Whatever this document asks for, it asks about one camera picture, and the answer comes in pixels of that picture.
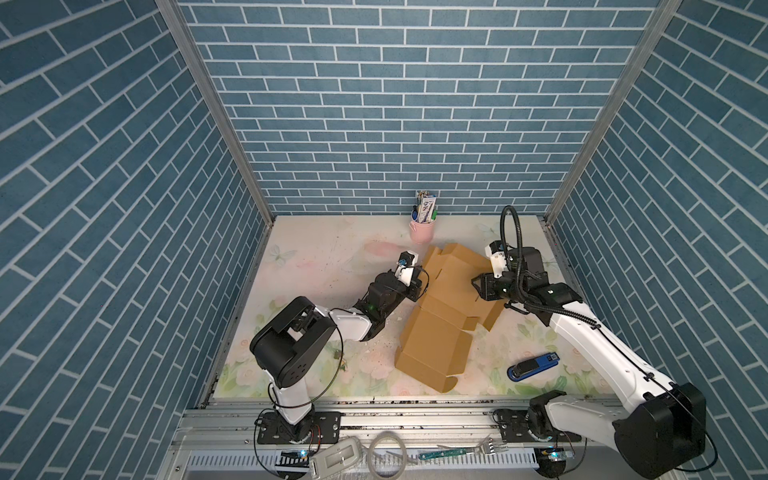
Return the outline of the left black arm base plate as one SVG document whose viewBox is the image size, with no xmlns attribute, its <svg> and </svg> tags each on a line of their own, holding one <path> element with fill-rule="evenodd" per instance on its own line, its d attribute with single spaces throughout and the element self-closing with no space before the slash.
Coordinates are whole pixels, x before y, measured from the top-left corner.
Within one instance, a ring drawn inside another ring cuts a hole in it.
<svg viewBox="0 0 768 480">
<path fill-rule="evenodd" d="M 256 441 L 260 445 L 335 444 L 339 440 L 341 418 L 338 411 L 311 410 L 293 425 L 277 411 L 265 409 L 257 421 Z"/>
</svg>

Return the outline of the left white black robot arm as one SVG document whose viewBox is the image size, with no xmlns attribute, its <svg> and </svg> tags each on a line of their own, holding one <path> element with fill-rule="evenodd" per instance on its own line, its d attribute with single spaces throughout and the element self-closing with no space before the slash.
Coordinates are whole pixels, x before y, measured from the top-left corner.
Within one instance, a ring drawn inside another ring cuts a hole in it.
<svg viewBox="0 0 768 480">
<path fill-rule="evenodd" d="M 297 427 L 314 412 L 304 377 L 328 341 L 375 338 L 399 305 L 417 302 L 429 282 L 423 267 L 400 266 L 377 275 L 351 307 L 325 308 L 298 296 L 262 327 L 249 350 L 270 380 L 268 396 L 281 420 Z"/>
</svg>

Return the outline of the brown cardboard paper box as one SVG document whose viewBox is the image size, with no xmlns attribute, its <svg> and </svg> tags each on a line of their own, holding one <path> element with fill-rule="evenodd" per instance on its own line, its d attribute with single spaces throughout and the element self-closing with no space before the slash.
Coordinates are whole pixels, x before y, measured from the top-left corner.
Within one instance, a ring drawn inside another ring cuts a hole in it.
<svg viewBox="0 0 768 480">
<path fill-rule="evenodd" d="M 491 330 L 504 304 L 480 297 L 472 280 L 490 271 L 490 261 L 459 243 L 431 246 L 423 268 L 429 287 L 406 322 L 394 366 L 446 393 L 465 371 L 473 332 L 478 326 Z"/>
</svg>

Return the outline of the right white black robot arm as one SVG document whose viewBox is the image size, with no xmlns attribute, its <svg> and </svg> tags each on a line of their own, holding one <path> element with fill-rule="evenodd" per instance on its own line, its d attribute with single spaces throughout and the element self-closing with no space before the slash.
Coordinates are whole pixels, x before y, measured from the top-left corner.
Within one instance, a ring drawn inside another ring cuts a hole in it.
<svg viewBox="0 0 768 480">
<path fill-rule="evenodd" d="M 561 389 L 547 391 L 528 403 L 528 437 L 544 443 L 578 436 L 602 444 L 645 479 L 683 471 L 685 463 L 715 452 L 704 394 L 643 360 L 569 285 L 550 282 L 540 252 L 524 245 L 521 221 L 511 205 L 503 208 L 499 223 L 508 220 L 514 223 L 515 241 L 500 237 L 487 246 L 492 269 L 472 280 L 479 297 L 533 315 L 551 328 L 601 375 L 622 405 L 615 409 Z"/>
</svg>

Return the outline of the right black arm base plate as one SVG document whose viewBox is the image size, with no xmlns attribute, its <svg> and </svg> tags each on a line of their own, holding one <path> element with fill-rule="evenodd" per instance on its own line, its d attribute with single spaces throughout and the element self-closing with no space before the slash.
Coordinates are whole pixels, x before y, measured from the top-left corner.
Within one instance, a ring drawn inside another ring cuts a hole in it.
<svg viewBox="0 0 768 480">
<path fill-rule="evenodd" d="M 535 426 L 527 410 L 496 409 L 491 414 L 492 421 L 499 430 L 505 443 L 556 443 L 576 444 L 582 437 L 573 432 L 554 430 L 550 427 Z"/>
</svg>

